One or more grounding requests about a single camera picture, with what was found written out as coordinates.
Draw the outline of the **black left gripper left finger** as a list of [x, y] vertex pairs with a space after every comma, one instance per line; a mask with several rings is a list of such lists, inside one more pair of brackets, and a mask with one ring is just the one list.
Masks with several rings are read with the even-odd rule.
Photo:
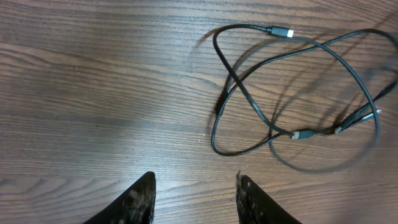
[[152, 224], [155, 198], [155, 173], [149, 171], [84, 224]]

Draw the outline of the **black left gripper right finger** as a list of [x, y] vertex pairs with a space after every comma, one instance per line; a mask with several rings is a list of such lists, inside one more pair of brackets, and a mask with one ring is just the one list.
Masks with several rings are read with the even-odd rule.
[[241, 171], [236, 174], [236, 206], [240, 224], [301, 224]]

